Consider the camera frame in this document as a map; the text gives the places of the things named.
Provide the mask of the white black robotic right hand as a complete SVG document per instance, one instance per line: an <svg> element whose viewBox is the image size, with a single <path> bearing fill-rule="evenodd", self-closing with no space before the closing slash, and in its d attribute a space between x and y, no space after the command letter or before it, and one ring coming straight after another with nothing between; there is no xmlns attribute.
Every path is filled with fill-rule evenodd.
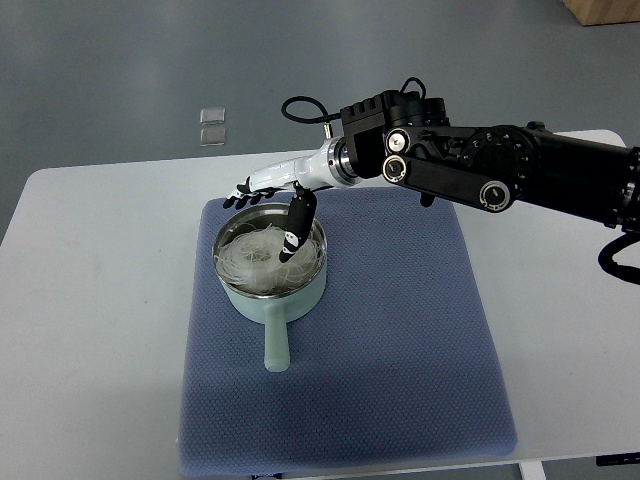
<svg viewBox="0 0 640 480"><path fill-rule="evenodd" d="M272 164L249 175L238 184L223 203L224 208L243 208L280 191L294 193L289 204L285 239L279 260L288 262L304 245L317 208L315 193L329 188L347 188L360 182L351 166L346 141L341 137L326 140L310 156Z"/></svg>

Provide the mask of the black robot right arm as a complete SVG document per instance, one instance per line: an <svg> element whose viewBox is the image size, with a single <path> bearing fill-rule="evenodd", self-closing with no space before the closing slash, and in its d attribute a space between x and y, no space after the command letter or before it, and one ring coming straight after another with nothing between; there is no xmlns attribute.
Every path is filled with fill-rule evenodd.
<svg viewBox="0 0 640 480"><path fill-rule="evenodd" d="M443 99L424 85L386 90L314 123L342 123L345 145L331 161L347 179L382 176L418 191L430 206L446 199L491 213L522 201L619 228L598 264L628 283L639 270L614 257L639 241L639 150L524 127L456 127Z"/></svg>

